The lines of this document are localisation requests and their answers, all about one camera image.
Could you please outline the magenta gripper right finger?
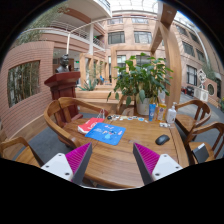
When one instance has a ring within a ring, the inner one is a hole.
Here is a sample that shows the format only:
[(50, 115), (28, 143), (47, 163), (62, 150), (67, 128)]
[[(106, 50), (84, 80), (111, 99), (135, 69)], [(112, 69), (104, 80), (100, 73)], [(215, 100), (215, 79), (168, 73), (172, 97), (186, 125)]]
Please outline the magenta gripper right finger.
[(133, 144), (133, 154), (145, 185), (182, 169), (168, 154), (159, 155), (138, 143)]

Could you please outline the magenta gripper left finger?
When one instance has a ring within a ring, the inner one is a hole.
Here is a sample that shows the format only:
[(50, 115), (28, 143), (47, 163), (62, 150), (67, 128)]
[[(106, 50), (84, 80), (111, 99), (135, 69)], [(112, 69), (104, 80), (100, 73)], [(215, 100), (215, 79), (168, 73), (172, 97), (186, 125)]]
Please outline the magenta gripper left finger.
[(42, 169), (81, 185), (91, 154), (92, 144), (87, 143), (67, 154), (56, 154), (42, 166)]

